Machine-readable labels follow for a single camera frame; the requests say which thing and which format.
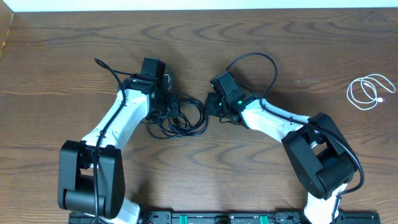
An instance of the coiled white cable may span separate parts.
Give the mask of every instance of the coiled white cable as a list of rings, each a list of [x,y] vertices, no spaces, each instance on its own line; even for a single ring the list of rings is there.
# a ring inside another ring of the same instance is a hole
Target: coiled white cable
[[[385,86],[384,86],[383,84],[381,84],[377,79],[372,78],[371,76],[374,76],[374,77],[382,77],[383,79],[385,79],[385,81],[387,81],[388,83],[390,83],[390,85],[392,86],[393,90],[390,90],[389,88],[385,87]],[[374,107],[377,105],[377,103],[381,103],[381,102],[384,101],[383,98],[381,98],[381,97],[378,98],[378,97],[377,97],[377,90],[376,90],[376,87],[373,85],[373,83],[371,83],[370,81],[367,81],[367,80],[373,80],[373,81],[375,81],[376,83],[378,83],[380,86],[382,86],[385,90],[389,91],[390,93],[395,93],[395,92],[396,92],[396,87],[392,84],[392,82],[390,82],[390,80],[388,80],[386,77],[384,77],[384,76],[382,76],[382,75],[379,75],[379,74],[371,74],[371,75],[366,75],[365,77],[357,78],[357,79],[355,79],[354,81],[352,81],[352,82],[348,85],[348,88],[347,88],[347,99],[348,99],[354,106],[356,106],[356,107],[357,107],[358,109],[360,109],[360,110],[370,110],[370,109],[374,108]],[[361,88],[362,88],[363,92],[365,93],[365,95],[366,95],[371,101],[359,101],[359,100],[357,100],[357,99],[354,97],[353,85],[354,85],[354,83],[356,83],[356,82],[361,82]],[[373,91],[373,93],[374,93],[374,97],[371,97],[371,96],[367,93],[367,91],[365,90],[364,85],[367,86],[367,87],[369,87],[370,89],[372,89],[372,91]],[[368,108],[359,107],[356,103],[354,103],[354,102],[350,99],[349,94],[348,94],[349,92],[351,93],[351,98],[352,98],[355,102],[360,103],[360,104],[373,104],[373,105],[370,106],[370,107],[368,107]]]

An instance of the wood grain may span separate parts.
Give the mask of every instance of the wood grain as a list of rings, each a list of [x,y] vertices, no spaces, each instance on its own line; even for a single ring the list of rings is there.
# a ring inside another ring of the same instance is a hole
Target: wood grain
[[[0,223],[65,223],[56,202],[58,153],[91,131],[114,101],[116,82],[94,57],[138,72],[157,57],[174,88],[204,100],[209,80],[237,56],[265,52],[280,75],[268,99],[294,113],[329,114],[356,151],[364,187],[341,201],[398,218],[398,99],[359,111],[346,87],[370,73],[398,82],[397,9],[18,13],[0,61]],[[262,58],[233,68],[262,91]],[[152,139],[140,124],[123,154],[126,195],[174,210],[303,208],[307,195],[281,144],[211,118],[199,138]],[[355,177],[353,186],[358,181]]]
[[[8,8],[4,1],[0,0],[0,57],[4,46],[6,45],[6,39],[10,31],[12,17],[14,13]]]

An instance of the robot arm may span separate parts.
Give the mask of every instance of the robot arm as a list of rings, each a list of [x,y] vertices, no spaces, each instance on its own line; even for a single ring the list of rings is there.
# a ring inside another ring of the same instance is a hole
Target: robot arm
[[[136,223],[140,208],[124,198],[125,184],[121,154],[138,123],[143,119],[174,118],[179,115],[178,96],[168,93],[170,78],[165,64],[145,58],[140,74],[122,82],[116,101],[92,132],[80,142],[66,141],[60,151],[58,205],[74,212],[94,214],[93,176],[81,173],[93,167],[93,152],[106,123],[115,114],[126,94],[124,107],[106,130],[99,145],[99,216],[111,223]]]
[[[323,113],[312,118],[289,113],[260,99],[259,95],[246,96],[229,71],[212,78],[210,83],[215,93],[209,93],[206,99],[208,115],[228,118],[230,123],[261,131],[281,142],[299,181],[308,191],[305,216],[312,223],[330,223],[336,195],[352,180],[355,165],[334,139],[281,117],[325,128],[348,145],[333,120]],[[316,155],[312,149],[323,143],[326,148]]]

